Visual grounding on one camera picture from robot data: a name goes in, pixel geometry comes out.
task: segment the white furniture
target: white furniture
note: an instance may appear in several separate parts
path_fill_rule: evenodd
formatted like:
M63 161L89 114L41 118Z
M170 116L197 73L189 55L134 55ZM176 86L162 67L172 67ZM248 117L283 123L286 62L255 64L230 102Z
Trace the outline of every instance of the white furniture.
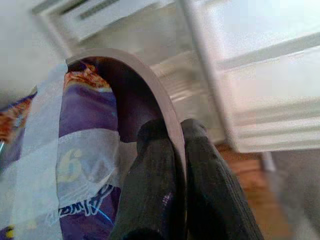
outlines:
M320 3L183 2L234 148L319 148Z

